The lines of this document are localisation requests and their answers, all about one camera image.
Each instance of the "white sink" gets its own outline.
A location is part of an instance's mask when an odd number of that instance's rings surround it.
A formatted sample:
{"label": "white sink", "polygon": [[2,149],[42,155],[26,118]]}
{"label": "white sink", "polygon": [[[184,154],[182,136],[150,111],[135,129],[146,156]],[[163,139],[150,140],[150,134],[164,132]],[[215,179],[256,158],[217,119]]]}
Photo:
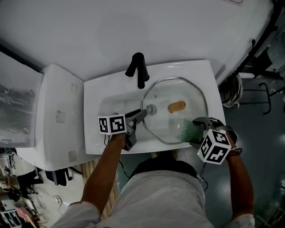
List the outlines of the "white sink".
{"label": "white sink", "polygon": [[[198,86],[207,101],[208,115],[218,118],[225,123],[219,91],[209,61],[185,61],[151,65],[147,67],[147,70],[150,79],[145,83],[146,86],[142,90],[137,88],[137,75],[127,77],[125,71],[84,83],[84,132],[87,154],[102,154],[105,148],[104,135],[99,134],[98,130],[98,116],[110,115],[115,112],[125,114],[135,109],[140,109],[141,100],[148,88],[155,81],[167,77],[183,77]],[[169,98],[164,97],[163,99],[166,99],[168,102],[175,102],[180,99],[191,101],[191,98],[185,97],[185,94],[180,93],[178,90],[174,90],[173,95]],[[190,120],[198,117],[197,113],[193,113]],[[167,119],[164,120],[161,126],[166,125]],[[177,145],[163,144],[147,132],[142,123],[137,126],[136,137],[137,144],[129,152],[122,151],[122,153],[146,153],[190,146],[189,143]]]}

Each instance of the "black faucet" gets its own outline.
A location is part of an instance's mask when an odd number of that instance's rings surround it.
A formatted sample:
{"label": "black faucet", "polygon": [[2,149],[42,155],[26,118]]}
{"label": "black faucet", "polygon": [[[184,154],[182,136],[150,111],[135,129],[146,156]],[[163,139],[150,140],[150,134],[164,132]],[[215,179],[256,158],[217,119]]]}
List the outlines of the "black faucet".
{"label": "black faucet", "polygon": [[126,70],[125,75],[128,77],[133,77],[135,69],[138,69],[138,88],[144,88],[144,82],[150,79],[150,76],[147,72],[146,62],[144,61],[144,56],[142,53],[138,52],[133,55],[132,62],[130,63],[129,68]]}

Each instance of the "white cube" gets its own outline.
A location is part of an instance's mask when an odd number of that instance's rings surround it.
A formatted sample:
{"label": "white cube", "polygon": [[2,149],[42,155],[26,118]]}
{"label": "white cube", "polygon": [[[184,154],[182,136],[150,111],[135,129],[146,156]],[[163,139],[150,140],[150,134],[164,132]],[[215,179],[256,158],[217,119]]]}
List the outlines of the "white cube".
{"label": "white cube", "polygon": [[225,131],[209,129],[197,155],[203,162],[220,165],[231,149]]}
{"label": "white cube", "polygon": [[124,114],[98,116],[100,134],[126,133],[126,119]]}

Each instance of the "green mesh sponge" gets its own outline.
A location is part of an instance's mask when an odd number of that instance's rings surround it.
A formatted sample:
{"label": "green mesh sponge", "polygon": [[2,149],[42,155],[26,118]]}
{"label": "green mesh sponge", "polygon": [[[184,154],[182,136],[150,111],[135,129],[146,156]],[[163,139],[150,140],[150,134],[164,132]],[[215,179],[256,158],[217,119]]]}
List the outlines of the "green mesh sponge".
{"label": "green mesh sponge", "polygon": [[182,123],[182,133],[181,133],[181,141],[182,142],[189,142],[190,140],[203,139],[203,131],[205,130],[203,125],[196,125],[192,121],[183,120]]}

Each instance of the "hand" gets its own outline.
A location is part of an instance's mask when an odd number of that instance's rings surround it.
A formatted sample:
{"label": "hand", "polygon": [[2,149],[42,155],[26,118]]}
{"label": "hand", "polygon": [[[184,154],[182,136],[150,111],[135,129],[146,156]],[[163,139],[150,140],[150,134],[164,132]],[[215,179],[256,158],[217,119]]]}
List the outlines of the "hand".
{"label": "hand", "polygon": [[124,148],[126,145],[125,137],[126,137],[125,133],[114,134],[112,135],[109,143],[117,144],[120,145],[122,148]]}

